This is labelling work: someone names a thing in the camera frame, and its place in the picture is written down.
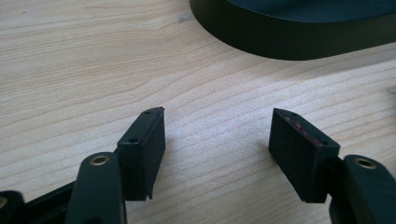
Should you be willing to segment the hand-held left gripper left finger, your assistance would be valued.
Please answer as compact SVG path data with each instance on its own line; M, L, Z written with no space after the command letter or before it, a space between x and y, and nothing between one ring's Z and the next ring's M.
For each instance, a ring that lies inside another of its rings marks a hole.
M152 197L164 151L164 108L159 106L142 112L113 152L82 161L65 224L127 224L125 203Z

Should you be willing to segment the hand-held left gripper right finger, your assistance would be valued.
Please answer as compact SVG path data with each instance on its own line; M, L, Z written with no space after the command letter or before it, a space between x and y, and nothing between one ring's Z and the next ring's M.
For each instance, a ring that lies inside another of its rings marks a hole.
M378 161L338 157L340 145L300 115L273 110L268 149L305 203L332 198L332 224L396 224L396 179Z

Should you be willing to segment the black round tray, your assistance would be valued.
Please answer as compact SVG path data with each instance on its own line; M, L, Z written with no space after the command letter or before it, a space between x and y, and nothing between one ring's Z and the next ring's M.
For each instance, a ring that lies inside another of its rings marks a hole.
M272 59L314 60L396 42L396 0L190 0L190 6L217 39Z

